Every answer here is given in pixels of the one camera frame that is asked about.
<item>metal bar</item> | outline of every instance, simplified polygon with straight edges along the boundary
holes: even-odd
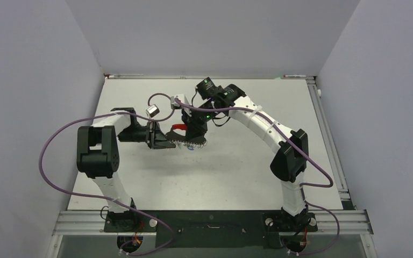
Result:
[[[362,239],[362,243],[364,246],[365,254],[367,258],[378,258],[378,253],[374,248],[373,239],[369,234],[361,234],[360,238]]]
[[[337,225],[329,213],[312,211],[316,214],[318,232],[313,234],[336,234]],[[333,211],[340,221],[341,234],[371,234],[366,211]],[[99,211],[62,211],[54,228],[54,235],[131,235],[126,233],[103,232],[104,220]],[[138,235],[155,235],[156,233],[137,233]]]
[[[335,178],[337,188],[347,189],[346,179],[344,177],[341,163],[339,162],[338,153],[333,142],[333,137],[330,133],[329,125],[325,119],[321,99],[319,98],[319,95],[317,93],[317,87],[315,84],[309,84],[308,89],[311,95],[314,111],[316,112],[317,121],[319,122],[319,127],[321,128],[321,134],[324,138],[325,148],[327,149],[327,155],[330,160],[330,165],[332,167],[333,176]]]
[[[211,79],[275,79],[271,74],[248,74],[248,75],[145,75],[145,74],[110,74],[107,75],[108,79],[205,79],[210,77]],[[313,76],[301,77],[301,78],[284,78],[281,80],[314,80]]]
[[[53,235],[48,246],[46,258],[57,258],[61,248],[62,235]]]

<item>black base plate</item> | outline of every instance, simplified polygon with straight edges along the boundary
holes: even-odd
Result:
[[[143,221],[143,228],[138,229],[139,225],[135,229],[129,230],[128,228],[123,228],[119,225],[119,223],[114,223],[110,220],[109,214],[105,218],[105,225],[104,225],[104,232],[111,232],[111,233],[123,233],[123,232],[135,232],[138,229],[138,232],[156,232],[157,226],[151,227],[149,225],[150,218],[146,216],[139,216],[140,221]]]
[[[307,213],[310,218],[315,218],[314,213]],[[266,212],[262,215],[262,221],[265,223],[267,218],[273,219],[273,225],[269,228],[270,232],[295,232],[297,226],[293,225],[290,220],[286,219],[281,211]],[[317,232],[317,224],[315,226],[306,226],[308,232]]]

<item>black mounting plate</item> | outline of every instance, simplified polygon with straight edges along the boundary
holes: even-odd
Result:
[[[113,222],[112,220],[110,220],[109,213],[107,213],[107,216],[105,217],[104,232],[124,233],[124,232],[135,232],[136,230],[138,230],[138,232],[156,232],[158,226],[156,225],[155,227],[151,227],[149,225],[150,218],[146,216],[138,216],[138,218],[139,218],[139,221],[143,221],[143,228],[138,229],[137,227],[136,229],[129,230],[125,227],[120,226],[121,225],[120,223],[117,223],[116,221]]]

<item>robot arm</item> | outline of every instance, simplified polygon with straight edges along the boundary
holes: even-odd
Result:
[[[151,149],[174,148],[175,145],[167,141],[158,123],[148,122],[146,126],[140,125],[134,116],[129,115],[135,113],[133,108],[117,108],[112,111],[127,113],[116,114],[78,129],[77,167],[99,186],[104,196],[135,207],[116,173],[119,166],[116,138],[118,137],[121,142],[145,142]],[[115,202],[107,200],[107,203],[112,215],[128,212]]]
[[[234,107],[251,108],[254,110],[254,112],[230,110],[229,117],[239,121],[244,126],[248,127],[270,147],[274,154],[276,154],[275,159],[273,160],[270,167],[273,174],[275,174],[275,176],[277,176],[281,180],[283,194],[282,208],[291,216],[300,214],[301,212],[303,212],[306,206],[300,187],[300,183],[303,182],[303,171],[306,168],[306,160],[299,159],[299,167],[291,167],[290,161],[295,162],[296,158],[290,157],[290,154],[287,153],[287,151],[290,151],[293,155],[293,149],[292,147],[290,147],[290,145],[288,146],[284,138],[275,131],[273,125],[277,126],[287,136],[287,138],[291,138],[293,136],[293,130],[282,125],[267,113],[262,111],[262,106],[254,104],[254,102],[252,102],[252,100],[248,96],[239,97],[234,103]],[[256,112],[259,112],[262,115],[268,117],[271,121],[273,121],[273,123],[270,124],[265,119],[263,119],[263,117],[257,115]],[[305,145],[305,151],[307,151],[307,138]]]
[[[308,136],[303,130],[297,132],[282,125],[262,110],[261,106],[256,105],[252,100],[238,88],[230,84],[226,88],[215,86],[210,78],[204,79],[196,86],[196,90],[207,101],[198,109],[188,109],[190,106],[182,94],[181,98],[172,98],[172,108],[182,110],[182,120],[186,124],[186,136],[176,135],[174,132],[167,134],[168,138],[184,141],[188,143],[198,143],[204,140],[207,132],[207,122],[214,119],[221,112],[215,109],[221,108],[245,108],[253,112],[244,110],[224,111],[226,116],[233,118],[252,132],[259,136],[275,154],[275,158],[270,165],[273,174],[281,180],[283,191],[282,208],[290,216],[295,217],[301,213],[307,212],[307,206],[304,202],[300,183],[303,182],[303,172],[306,168],[306,160],[295,151],[292,146],[274,129],[278,127],[284,135],[293,141],[297,146],[308,153]],[[267,117],[272,123],[269,123],[261,115]]]

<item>white wall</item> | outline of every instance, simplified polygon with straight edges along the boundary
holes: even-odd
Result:
[[[360,1],[318,84],[379,257],[413,257],[413,1]]]
[[[359,0],[66,0],[106,73],[317,75]]]
[[[68,196],[37,161],[60,126],[94,113],[103,76],[64,0],[0,1],[0,257],[44,257]],[[49,178],[72,188],[74,129],[45,158]]]

